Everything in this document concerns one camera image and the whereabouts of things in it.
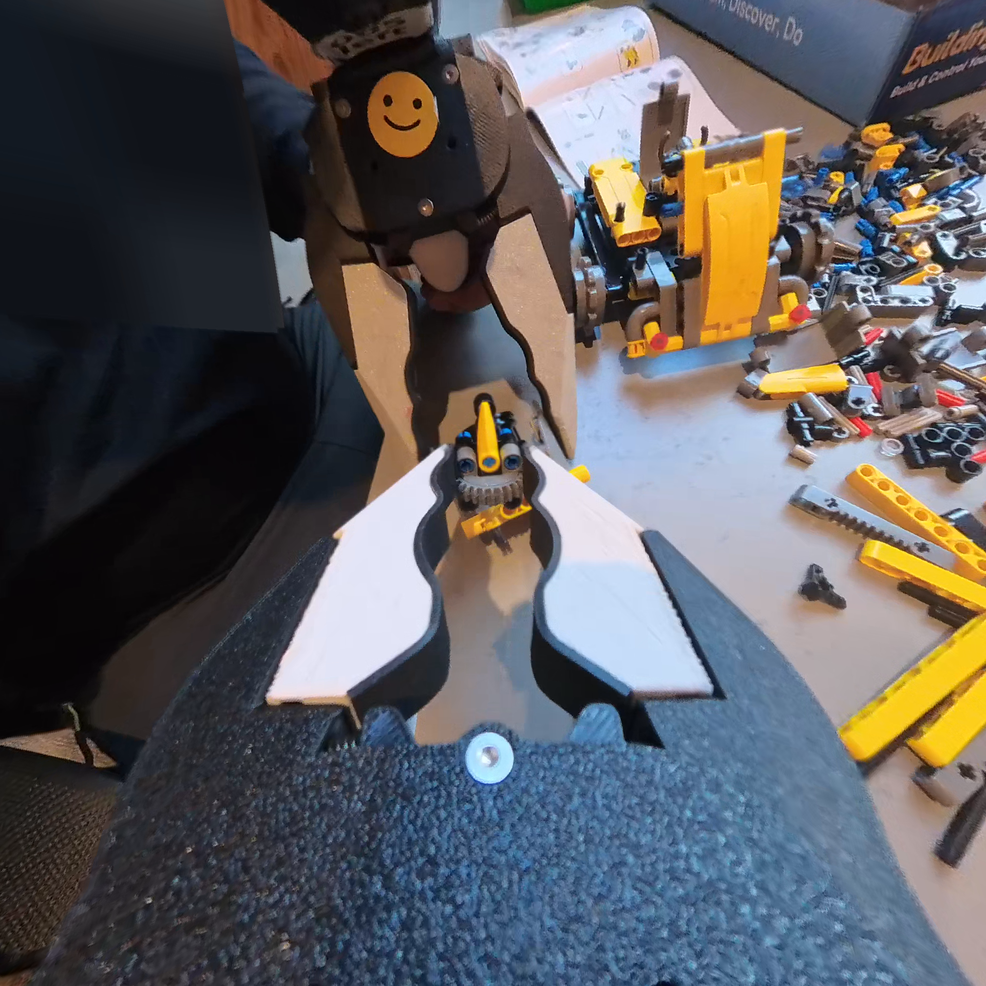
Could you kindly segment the grey desk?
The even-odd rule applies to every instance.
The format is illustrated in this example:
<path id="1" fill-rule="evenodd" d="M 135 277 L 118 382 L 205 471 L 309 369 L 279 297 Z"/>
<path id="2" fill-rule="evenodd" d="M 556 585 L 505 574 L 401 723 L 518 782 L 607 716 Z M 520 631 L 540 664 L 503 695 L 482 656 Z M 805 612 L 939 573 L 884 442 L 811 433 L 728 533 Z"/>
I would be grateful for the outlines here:
<path id="1" fill-rule="evenodd" d="M 807 103 L 649 11 L 661 56 L 684 60 L 712 100 L 748 132 L 804 129 L 801 152 L 841 142 L 844 121 Z M 422 383 L 418 420 L 441 440 L 453 435 L 453 408 L 506 381 L 527 401 L 518 375 L 520 348 L 488 308 L 473 315 L 425 312 L 414 353 Z M 947 627 L 932 620 L 896 583 L 855 557 L 859 539 L 788 504 L 804 483 L 865 503 L 845 485 L 858 464 L 877 465 L 925 504 L 961 506 L 982 516 L 984 477 L 949 483 L 940 471 L 912 471 L 883 456 L 870 438 L 822 446 L 817 461 L 789 458 L 783 407 L 735 393 L 752 344 L 628 362 L 617 326 L 577 350 L 575 462 L 591 486 L 626 515 L 665 536 L 771 638 L 803 677 L 828 717 L 841 725 L 911 662 L 936 646 Z M 540 566 L 518 523 L 511 553 L 454 534 L 439 569 L 452 646 L 450 676 L 417 717 L 422 744 L 456 741 L 467 728 L 502 722 L 523 738 L 561 738 L 571 720 L 536 688 L 521 653 L 532 626 L 530 601 Z M 837 612 L 797 594 L 807 564 L 818 563 L 847 608 Z M 969 981 L 984 984 L 984 832 L 958 869 L 933 855 L 950 813 L 924 797 L 910 776 L 914 758 L 898 750 L 869 777 L 869 792 L 900 869 Z"/>

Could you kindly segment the yellow black brick vehicle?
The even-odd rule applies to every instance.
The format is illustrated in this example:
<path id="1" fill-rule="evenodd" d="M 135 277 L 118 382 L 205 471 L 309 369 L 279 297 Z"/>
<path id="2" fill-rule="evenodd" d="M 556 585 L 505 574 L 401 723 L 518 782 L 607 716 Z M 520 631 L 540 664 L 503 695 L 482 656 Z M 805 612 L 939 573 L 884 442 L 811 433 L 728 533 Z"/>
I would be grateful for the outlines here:
<path id="1" fill-rule="evenodd" d="M 781 222 L 789 146 L 774 128 L 709 142 L 685 134 L 690 96 L 663 82 L 643 107 L 637 161 L 585 169 L 572 195 L 584 253 L 574 263 L 575 338 L 618 321 L 630 359 L 695 349 L 811 319 L 809 280 L 834 234 L 819 216 Z"/>

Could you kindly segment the dark blue cardboard kit box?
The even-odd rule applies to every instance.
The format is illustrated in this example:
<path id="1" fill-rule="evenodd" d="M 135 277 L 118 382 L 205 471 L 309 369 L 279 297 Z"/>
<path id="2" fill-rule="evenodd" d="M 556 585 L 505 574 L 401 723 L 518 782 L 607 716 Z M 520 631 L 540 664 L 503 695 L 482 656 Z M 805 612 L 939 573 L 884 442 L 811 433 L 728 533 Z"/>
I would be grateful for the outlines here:
<path id="1" fill-rule="evenodd" d="M 983 1 L 656 1 L 836 117 L 894 121 L 984 89 Z"/>

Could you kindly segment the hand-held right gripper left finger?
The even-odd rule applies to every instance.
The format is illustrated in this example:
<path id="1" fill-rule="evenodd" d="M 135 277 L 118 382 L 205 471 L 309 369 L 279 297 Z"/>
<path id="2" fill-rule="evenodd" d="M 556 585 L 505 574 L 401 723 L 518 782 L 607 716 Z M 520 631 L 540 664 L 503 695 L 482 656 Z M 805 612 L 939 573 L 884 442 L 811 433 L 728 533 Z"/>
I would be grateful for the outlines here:
<path id="1" fill-rule="evenodd" d="M 452 458 L 452 446 L 438 447 L 336 531 L 268 705 L 411 718 L 443 688 L 450 636 L 436 570 L 450 544 Z"/>

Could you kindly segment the person's black top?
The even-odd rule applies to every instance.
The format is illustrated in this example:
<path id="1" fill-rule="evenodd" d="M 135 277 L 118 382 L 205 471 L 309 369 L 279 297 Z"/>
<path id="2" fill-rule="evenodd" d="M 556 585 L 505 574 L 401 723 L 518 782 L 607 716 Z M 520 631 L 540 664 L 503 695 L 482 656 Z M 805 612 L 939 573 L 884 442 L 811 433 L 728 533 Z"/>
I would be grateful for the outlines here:
<path id="1" fill-rule="evenodd" d="M 2 315 L 2 738 L 70 726 L 156 618 L 366 500 L 376 416 L 321 305 L 273 334 Z"/>

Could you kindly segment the pile of small brick parts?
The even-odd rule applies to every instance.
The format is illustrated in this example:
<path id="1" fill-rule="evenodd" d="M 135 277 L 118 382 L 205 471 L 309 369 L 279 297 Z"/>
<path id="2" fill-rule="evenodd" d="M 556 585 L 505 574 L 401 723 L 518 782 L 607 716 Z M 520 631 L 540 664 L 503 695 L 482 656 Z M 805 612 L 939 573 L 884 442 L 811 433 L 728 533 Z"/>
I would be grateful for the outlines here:
<path id="1" fill-rule="evenodd" d="M 982 115 L 924 111 L 786 164 L 769 329 L 815 329 L 822 362 L 757 348 L 738 392 L 786 404 L 795 461 L 871 438 L 901 468 L 984 484 L 984 152 Z M 845 484 L 868 508 L 813 485 L 790 503 L 862 537 L 858 560 L 953 631 L 839 733 L 865 768 L 909 749 L 954 812 L 935 854 L 956 868 L 984 828 L 984 508 L 937 509 L 874 463 Z"/>

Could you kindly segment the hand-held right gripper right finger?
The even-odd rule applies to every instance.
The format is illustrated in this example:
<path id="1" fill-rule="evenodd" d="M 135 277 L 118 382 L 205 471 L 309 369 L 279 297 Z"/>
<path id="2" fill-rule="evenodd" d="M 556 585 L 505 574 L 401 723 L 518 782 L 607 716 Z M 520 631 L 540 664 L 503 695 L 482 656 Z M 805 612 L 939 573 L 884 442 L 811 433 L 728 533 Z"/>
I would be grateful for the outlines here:
<path id="1" fill-rule="evenodd" d="M 532 546 L 542 563 L 530 663 L 572 717 L 607 704 L 625 717 L 653 700 L 714 695 L 645 543 L 645 529 L 549 455 L 527 446 Z"/>

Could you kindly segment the small black connector piece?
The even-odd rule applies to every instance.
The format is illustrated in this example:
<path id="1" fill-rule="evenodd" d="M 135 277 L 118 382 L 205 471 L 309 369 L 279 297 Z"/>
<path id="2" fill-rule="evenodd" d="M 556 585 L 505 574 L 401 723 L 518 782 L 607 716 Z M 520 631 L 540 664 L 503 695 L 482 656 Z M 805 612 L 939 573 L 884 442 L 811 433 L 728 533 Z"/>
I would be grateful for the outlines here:
<path id="1" fill-rule="evenodd" d="M 842 611 L 847 606 L 846 599 L 835 591 L 822 567 L 816 563 L 807 565 L 804 578 L 798 587 L 798 595 L 807 601 L 829 606 L 832 610 Z"/>

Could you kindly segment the yellow black scoop brick assembly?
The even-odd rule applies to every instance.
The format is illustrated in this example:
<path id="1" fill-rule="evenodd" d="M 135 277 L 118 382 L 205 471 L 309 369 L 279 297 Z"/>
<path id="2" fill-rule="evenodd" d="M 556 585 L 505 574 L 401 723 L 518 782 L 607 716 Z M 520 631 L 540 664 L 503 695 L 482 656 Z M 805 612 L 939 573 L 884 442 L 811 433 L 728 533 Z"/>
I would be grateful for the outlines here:
<path id="1" fill-rule="evenodd" d="M 524 456 L 518 451 L 507 454 L 495 472 L 479 468 L 466 470 L 477 463 L 461 458 L 456 463 L 458 501 L 462 513 L 461 528 L 469 539 L 496 541 L 506 551 L 510 545 L 503 534 L 510 524 L 533 511 L 524 493 Z"/>

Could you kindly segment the grey gear brick assembly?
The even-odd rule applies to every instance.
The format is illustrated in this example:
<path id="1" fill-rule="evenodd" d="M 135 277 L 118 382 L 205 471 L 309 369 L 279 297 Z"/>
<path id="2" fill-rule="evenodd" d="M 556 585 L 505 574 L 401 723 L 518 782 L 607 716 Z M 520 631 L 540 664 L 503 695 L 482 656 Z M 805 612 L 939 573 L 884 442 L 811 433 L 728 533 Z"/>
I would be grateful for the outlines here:
<path id="1" fill-rule="evenodd" d="M 454 442 L 458 503 L 467 513 L 514 510 L 524 499 L 524 449 L 516 417 L 487 392 L 475 396 L 475 421 Z"/>

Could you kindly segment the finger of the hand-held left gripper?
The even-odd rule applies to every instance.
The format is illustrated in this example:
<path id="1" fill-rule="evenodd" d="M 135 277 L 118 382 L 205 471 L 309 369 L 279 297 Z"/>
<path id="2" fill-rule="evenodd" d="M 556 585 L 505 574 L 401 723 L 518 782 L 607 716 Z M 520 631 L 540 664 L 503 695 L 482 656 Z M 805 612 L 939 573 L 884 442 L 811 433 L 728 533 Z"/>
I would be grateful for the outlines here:
<path id="1" fill-rule="evenodd" d="M 415 466 L 414 389 L 408 381 L 416 315 L 413 290 L 376 264 L 345 265 L 342 279 L 355 374 L 396 462 Z"/>
<path id="2" fill-rule="evenodd" d="M 548 425 L 565 456 L 573 459 L 578 432 L 574 317 L 532 215 L 499 228 L 487 255 L 484 286 L 502 327 L 524 352 L 527 376 Z"/>

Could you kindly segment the white instruction booklet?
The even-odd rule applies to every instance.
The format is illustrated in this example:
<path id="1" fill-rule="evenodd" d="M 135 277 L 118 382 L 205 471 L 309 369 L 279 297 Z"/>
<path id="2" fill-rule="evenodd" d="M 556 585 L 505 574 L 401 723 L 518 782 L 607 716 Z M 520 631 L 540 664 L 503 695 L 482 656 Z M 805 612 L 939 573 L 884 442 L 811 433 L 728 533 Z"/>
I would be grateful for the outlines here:
<path id="1" fill-rule="evenodd" d="M 589 166 L 639 158 L 643 108 L 663 83 L 689 96 L 685 134 L 738 134 L 686 62 L 661 57 L 655 26 L 636 6 L 581 4 L 519 27 L 475 36 L 505 89 L 540 132 L 557 174 L 579 188 Z"/>

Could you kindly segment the wooden beam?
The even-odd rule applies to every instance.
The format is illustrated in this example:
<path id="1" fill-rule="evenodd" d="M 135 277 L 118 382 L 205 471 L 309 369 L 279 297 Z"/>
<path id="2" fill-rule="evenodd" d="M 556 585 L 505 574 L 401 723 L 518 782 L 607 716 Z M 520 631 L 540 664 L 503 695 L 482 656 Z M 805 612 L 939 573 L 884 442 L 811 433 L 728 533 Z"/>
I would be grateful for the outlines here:
<path id="1" fill-rule="evenodd" d="M 233 37 L 283 79 L 309 91 L 313 82 L 327 77 L 327 63 L 264 2 L 224 1 L 224 5 Z"/>

